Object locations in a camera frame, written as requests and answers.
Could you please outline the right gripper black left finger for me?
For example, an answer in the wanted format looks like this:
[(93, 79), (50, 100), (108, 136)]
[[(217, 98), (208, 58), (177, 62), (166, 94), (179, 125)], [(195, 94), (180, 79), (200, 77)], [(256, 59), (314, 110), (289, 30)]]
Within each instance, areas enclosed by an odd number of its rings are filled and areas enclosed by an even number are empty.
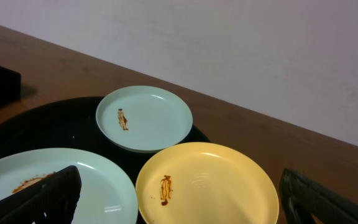
[(0, 223), (70, 224), (80, 192), (80, 173), (68, 166), (0, 200)]

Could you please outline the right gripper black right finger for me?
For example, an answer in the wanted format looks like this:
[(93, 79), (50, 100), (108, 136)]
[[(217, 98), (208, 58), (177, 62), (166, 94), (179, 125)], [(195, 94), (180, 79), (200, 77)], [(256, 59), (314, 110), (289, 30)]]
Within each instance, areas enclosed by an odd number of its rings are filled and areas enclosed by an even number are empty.
[(357, 204), (296, 170), (283, 170), (278, 191), (288, 223), (358, 223)]

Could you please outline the yellow plate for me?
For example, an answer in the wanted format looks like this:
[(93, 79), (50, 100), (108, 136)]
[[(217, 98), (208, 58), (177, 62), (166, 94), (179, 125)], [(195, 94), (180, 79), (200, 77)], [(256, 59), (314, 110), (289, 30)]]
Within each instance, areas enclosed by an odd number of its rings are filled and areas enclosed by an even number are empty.
[(266, 172), (244, 154), (219, 144), (166, 148), (136, 181), (146, 223), (276, 223), (279, 200)]

